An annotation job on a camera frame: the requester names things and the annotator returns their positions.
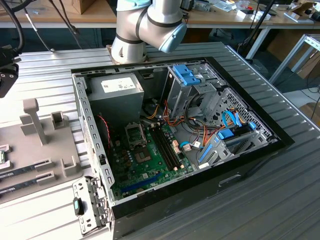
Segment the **power supply label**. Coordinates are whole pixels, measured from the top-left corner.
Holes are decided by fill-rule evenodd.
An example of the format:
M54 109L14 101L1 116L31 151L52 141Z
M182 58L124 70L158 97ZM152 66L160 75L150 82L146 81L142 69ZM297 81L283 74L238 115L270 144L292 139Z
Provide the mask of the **power supply label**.
M136 88L130 77L105 80L101 82L101 85L106 94Z

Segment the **metal table leg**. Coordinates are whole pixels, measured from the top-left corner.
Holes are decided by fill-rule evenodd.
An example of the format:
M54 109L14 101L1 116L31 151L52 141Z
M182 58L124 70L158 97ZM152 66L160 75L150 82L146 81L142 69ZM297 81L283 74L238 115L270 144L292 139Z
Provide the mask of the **metal table leg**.
M299 59L299 61L296 62L296 64L293 66L293 68L291 69L291 71L294 73L296 72L298 69L300 69L300 67L305 64L305 62L307 61L307 59L309 58L310 54L312 53L312 51L314 50L313 46L310 46L308 48L307 51L305 51L305 53L303 54L303 56Z
M280 66L277 68L277 70L274 72L272 77L269 79L269 82L273 84L277 78L280 76L280 74L284 71L286 66L290 63L294 55L301 49L301 47L305 43L307 35L303 35L300 40L297 42L297 44L293 47L293 49L289 52L288 56L283 60L283 62L280 64Z
M258 51L258 49L260 48L261 44L265 40L265 38L268 35L269 31L270 31L269 27L261 30L259 36L254 41L254 44L252 45L252 47L251 47L250 51L248 52L247 56L245 57L245 59L252 59L255 56L256 52Z

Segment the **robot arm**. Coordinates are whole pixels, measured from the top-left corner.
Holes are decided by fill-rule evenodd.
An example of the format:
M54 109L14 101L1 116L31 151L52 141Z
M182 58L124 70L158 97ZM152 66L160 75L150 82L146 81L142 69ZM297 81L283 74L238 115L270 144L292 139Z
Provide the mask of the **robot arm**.
M118 0L116 37L111 55L121 64L143 62L146 44L171 53L183 40L181 0Z
M0 98L3 98L18 79L19 66L16 63L19 62L20 59L16 57L22 53L25 45L25 37L14 11L8 6L5 0L0 0L0 4L15 24L20 39L19 46L16 48L12 48L10 45L0 47Z

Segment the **metal workbench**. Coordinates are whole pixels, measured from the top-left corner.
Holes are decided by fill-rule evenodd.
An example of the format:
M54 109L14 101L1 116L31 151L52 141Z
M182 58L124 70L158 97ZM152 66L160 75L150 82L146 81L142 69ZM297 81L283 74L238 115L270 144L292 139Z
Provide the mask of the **metal workbench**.
M220 42L182 44L167 55L147 48L152 60L214 57L285 129L295 144L252 177L224 192L134 232L127 239L318 239L320 229L320 130L281 93ZM64 111L85 175L91 170L76 112L70 69L110 65L104 49L22 55L20 77L0 100L0 126L19 122L13 111L25 98L37 98L39 115ZM72 182L0 205L1 239L80 239L72 205ZM100 231L90 239L109 239Z

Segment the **ram slot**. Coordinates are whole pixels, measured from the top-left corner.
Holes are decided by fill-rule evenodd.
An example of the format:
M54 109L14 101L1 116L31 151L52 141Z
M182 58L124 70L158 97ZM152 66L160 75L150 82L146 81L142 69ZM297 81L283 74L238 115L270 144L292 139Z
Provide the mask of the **ram slot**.
M167 142L162 130L158 127L152 128L150 129L150 134L156 144L156 147L160 151L168 170L172 171L175 167L178 167L180 165L179 161L177 160L170 144Z

